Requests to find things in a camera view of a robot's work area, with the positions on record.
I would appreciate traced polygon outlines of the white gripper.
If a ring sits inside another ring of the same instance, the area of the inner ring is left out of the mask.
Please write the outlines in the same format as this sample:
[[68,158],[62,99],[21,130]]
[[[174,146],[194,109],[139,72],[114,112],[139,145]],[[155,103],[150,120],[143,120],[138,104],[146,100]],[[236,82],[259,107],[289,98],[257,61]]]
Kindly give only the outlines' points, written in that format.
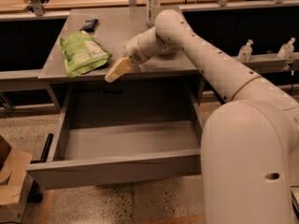
[[138,64],[145,63],[149,58],[142,52],[139,46],[140,35],[137,35],[124,43],[124,56],[118,59],[105,75],[105,81],[112,83],[125,74],[140,70]]

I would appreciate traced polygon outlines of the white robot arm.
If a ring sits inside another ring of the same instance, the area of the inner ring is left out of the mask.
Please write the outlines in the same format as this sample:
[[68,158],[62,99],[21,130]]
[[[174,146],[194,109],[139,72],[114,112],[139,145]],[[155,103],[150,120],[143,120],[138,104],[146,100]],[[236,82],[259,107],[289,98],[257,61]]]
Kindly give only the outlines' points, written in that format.
[[172,9],[126,43],[105,79],[172,49],[185,53],[224,102],[201,137],[206,224],[292,224],[288,158],[299,145],[299,104],[198,36]]

